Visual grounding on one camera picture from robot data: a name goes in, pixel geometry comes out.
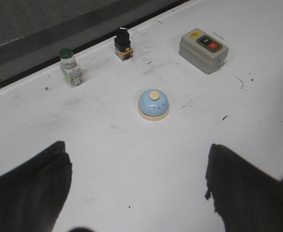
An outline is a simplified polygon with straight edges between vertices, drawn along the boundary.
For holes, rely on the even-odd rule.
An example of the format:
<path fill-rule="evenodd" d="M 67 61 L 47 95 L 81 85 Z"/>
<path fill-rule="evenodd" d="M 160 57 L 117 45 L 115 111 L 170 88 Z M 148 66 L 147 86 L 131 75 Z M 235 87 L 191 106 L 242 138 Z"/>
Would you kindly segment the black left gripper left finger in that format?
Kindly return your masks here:
<path fill-rule="evenodd" d="M 0 176 L 0 232 L 52 231 L 71 181 L 63 141 Z"/>

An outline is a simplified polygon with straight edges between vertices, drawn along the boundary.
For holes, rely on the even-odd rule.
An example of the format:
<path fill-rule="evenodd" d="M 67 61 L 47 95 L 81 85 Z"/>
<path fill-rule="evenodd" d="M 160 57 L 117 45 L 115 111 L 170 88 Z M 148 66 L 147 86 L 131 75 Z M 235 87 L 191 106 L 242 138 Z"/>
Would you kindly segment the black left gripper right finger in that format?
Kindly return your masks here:
<path fill-rule="evenodd" d="M 283 232 L 283 183 L 224 145 L 212 144 L 206 199 L 227 232 Z"/>

